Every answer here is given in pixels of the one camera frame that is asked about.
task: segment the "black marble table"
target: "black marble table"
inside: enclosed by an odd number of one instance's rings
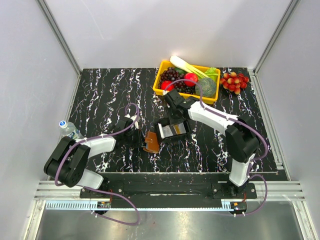
[[[250,77],[246,68],[220,68],[221,73],[236,72]],[[84,69],[76,92],[69,120],[86,137],[105,133],[119,116],[125,115],[125,106],[136,103],[141,112],[142,132],[146,134],[152,122],[164,117],[165,102],[152,90],[157,68],[98,68]],[[213,107],[226,113],[248,113],[256,129],[266,139],[268,155],[253,165],[255,172],[276,172],[277,167],[259,110],[255,91],[249,83],[240,95],[219,90]],[[189,139],[161,144],[160,153],[123,146],[113,152],[92,157],[87,168],[98,172],[229,172],[232,159],[226,148],[225,137],[218,131],[194,121]],[[260,156],[263,146],[257,151]]]

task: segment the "yellow crate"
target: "yellow crate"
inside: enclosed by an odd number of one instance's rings
[[[206,67],[206,66],[197,66],[197,65],[192,65],[194,66],[196,69],[200,70],[201,72],[205,72],[209,69],[209,67]],[[158,89],[158,83],[159,83],[159,80],[160,80],[160,74],[162,74],[165,70],[167,70],[168,68],[170,67],[174,67],[174,65],[170,62],[170,61],[162,61],[161,62],[161,65],[160,65],[160,68],[159,68],[159,71],[158,71],[158,74],[156,75],[156,78],[155,78],[155,81],[154,81],[154,84],[153,84],[153,91],[155,91],[155,94],[157,95],[160,95],[160,96],[163,96],[163,90],[162,89]],[[219,92],[219,82],[220,82],[220,70],[219,69],[216,69],[215,70],[216,73],[218,74],[217,76],[217,80],[216,80],[216,92],[215,92],[215,96],[213,98],[211,97],[203,97],[202,98],[202,101],[206,104],[213,104],[215,101],[217,101],[218,99],[218,92]],[[182,97],[184,97],[185,99],[187,99],[188,97],[190,96],[193,96],[197,99],[200,98],[200,96],[198,95],[191,95],[191,94],[187,94],[187,93],[179,93]]]

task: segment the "reflective floor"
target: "reflective floor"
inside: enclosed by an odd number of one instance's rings
[[[249,210],[258,207],[250,202]],[[107,216],[134,222],[133,211]],[[37,240],[300,240],[292,205],[267,202],[258,213],[233,218],[214,212],[143,211],[139,226],[121,225],[90,212],[45,210]]]

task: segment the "white backdrop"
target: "white backdrop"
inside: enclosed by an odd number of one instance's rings
[[[22,239],[77,75],[35,0],[0,7],[0,239]]]
[[[81,68],[253,68],[290,0],[46,0]]]
[[[301,1],[258,73],[289,172],[320,234],[320,2]]]

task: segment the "plastic bottle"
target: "plastic bottle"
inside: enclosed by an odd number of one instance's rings
[[[62,136],[67,136],[74,140],[83,139],[84,136],[80,133],[80,131],[76,128],[76,126],[72,122],[61,121],[59,122],[60,133]]]

